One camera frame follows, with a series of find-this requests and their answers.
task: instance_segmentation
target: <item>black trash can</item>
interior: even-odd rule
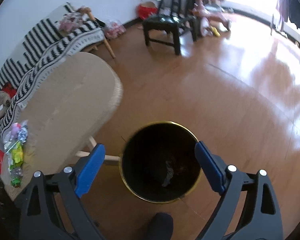
[[[188,194],[200,176],[194,156],[197,138],[174,122],[156,122],[128,141],[120,173],[127,188],[151,203],[169,203]]]

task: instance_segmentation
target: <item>wooden chair leg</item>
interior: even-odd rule
[[[270,23],[270,35],[272,36],[272,30],[273,30],[273,23],[274,23],[274,14],[272,15],[272,20],[271,20],[271,23]]]
[[[190,21],[190,27],[191,27],[192,40],[195,42],[197,41],[197,20],[196,19]]]
[[[114,54],[114,52],[113,52],[113,50],[112,50],[109,42],[107,41],[106,38],[103,40],[103,42],[105,43],[105,46],[106,46],[107,50],[110,52],[111,57],[114,59],[115,58],[115,54]]]
[[[178,28],[173,31],[173,44],[174,44],[174,53],[176,55],[180,55],[180,38],[179,38],[179,30]]]
[[[143,26],[143,34],[145,36],[145,42],[146,42],[146,46],[150,46],[150,37],[149,37],[149,29],[146,28],[145,26]]]

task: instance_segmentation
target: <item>stuffed toy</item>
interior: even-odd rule
[[[8,110],[10,104],[10,95],[5,91],[0,91],[0,119],[4,117],[4,114]]]

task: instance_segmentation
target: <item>gold rim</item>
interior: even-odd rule
[[[173,125],[177,125],[177,126],[180,126],[182,127],[183,129],[185,129],[189,134],[191,134],[193,136],[193,138],[195,138],[195,140],[197,142],[199,142],[199,140],[196,138],[196,136],[189,130],[187,129],[186,127],[182,126],[181,124],[178,124],[176,122],[172,122],[172,121],[157,121],[157,122],[150,122],[144,126],[142,126],[140,129],[138,129],[135,133],[132,134],[132,136],[130,136],[128,142],[130,141],[131,138],[133,138],[139,131],[141,131],[142,129],[148,127],[148,126],[151,126],[151,125],[155,125],[155,124],[161,124],[161,123],[170,123],[170,124],[173,124]],[[145,199],[145,198],[142,198],[141,196],[139,196],[137,193],[135,193],[131,188],[130,186],[128,185],[124,175],[123,175],[123,171],[122,171],[122,157],[123,157],[123,151],[121,152],[120,154],[120,160],[119,160],[119,170],[120,170],[120,176],[121,176],[121,179],[123,180],[123,183],[126,185],[126,187],[128,188],[128,190],[133,194],[135,195],[136,197],[142,199],[142,200],[145,200],[147,202],[150,202],[150,203],[154,203],[154,204],[167,204],[167,203],[172,203],[172,202],[175,202],[187,195],[189,195],[194,189],[195,187],[197,186],[197,184],[199,183],[199,180],[200,180],[200,177],[201,177],[201,174],[202,172],[200,171],[199,172],[199,175],[197,177],[197,180],[195,181],[195,183],[193,184],[193,186],[186,192],[184,193],[181,197],[179,198],[176,198],[176,199],[172,199],[172,200],[169,200],[169,201],[161,201],[161,202],[156,202],[156,201],[151,201],[151,200],[148,200],[148,199]]]

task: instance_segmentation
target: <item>striped blanket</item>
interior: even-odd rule
[[[16,46],[0,70],[0,90],[9,82],[16,95],[5,116],[0,120],[0,137],[4,139],[10,126],[17,121],[34,92],[47,76],[84,47],[102,41],[104,34],[97,21],[86,21],[80,28],[63,37],[55,26],[63,15],[73,12],[69,3],[59,6],[38,22]]]

